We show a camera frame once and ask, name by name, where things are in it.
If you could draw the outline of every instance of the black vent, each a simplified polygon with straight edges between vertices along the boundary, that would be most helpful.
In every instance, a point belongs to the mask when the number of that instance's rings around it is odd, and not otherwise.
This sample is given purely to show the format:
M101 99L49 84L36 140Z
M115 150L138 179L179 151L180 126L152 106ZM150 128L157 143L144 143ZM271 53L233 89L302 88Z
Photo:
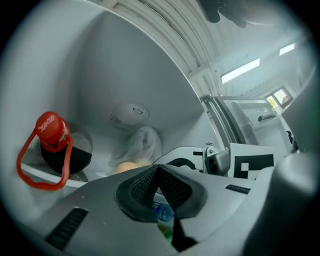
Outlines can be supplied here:
M45 241L63 251L87 214L88 211L85 209L72 209L72 211L69 212L69 214L48 235Z
M155 192L159 186L157 174L157 169L154 169L132 184L131 196L134 200L144 206L151 207Z
M250 191L250 188L242 187L242 186L236 186L236 185L228 185L225 187L227 190L232 190L235 192L239 192L242 194L248 194Z
M175 211L192 194L190 185L181 181L171 173L162 170L161 173L161 191L168 201L171 208Z

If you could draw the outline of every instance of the plastic bag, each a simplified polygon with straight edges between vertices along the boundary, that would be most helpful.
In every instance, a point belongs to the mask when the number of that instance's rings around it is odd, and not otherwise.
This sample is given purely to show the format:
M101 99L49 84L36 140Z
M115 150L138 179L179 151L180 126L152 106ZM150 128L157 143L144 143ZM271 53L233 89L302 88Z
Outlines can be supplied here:
M139 167L147 166L152 165L161 156L162 145L159 135L150 126L144 126L112 154L110 165L116 167L123 162L133 162Z

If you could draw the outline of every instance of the black gripper pad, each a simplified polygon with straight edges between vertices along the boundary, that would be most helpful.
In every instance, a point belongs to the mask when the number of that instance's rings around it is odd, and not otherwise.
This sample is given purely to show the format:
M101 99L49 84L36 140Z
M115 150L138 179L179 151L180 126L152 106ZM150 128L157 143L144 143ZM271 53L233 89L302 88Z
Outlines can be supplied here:
M200 183L174 171L169 165L153 165L120 183L115 201L132 219L158 222L152 209L158 188L179 220L195 217L208 198L207 190Z

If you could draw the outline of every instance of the fluorescent light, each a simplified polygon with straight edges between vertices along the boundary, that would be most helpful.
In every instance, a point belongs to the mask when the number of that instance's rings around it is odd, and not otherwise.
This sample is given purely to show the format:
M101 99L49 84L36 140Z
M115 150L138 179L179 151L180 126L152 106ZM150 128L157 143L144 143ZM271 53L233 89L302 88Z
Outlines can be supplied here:
M249 62L248 64L245 64L245 65L243 65L243 66L231 71L228 74L223 75L221 77L221 81L224 84L224 83L230 81L231 79L234 79L237 76L240 76L243 73L246 73L249 70L252 70L252 69L258 67L259 65L260 65L260 59L258 58L258 59L254 60L254 61Z
M279 51L279 56L281 56L283 54L286 54L287 52L292 51L294 48L295 48L295 44L294 43L290 44L290 45L288 45L286 47L281 48L280 51Z

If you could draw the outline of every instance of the egg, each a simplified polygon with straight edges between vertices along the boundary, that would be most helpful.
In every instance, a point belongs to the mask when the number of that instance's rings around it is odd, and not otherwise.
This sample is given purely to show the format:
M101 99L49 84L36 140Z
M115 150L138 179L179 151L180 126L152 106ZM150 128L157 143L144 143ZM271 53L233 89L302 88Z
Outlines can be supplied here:
M134 162L122 162L116 167L115 174L120 174L135 168L138 168L138 165Z

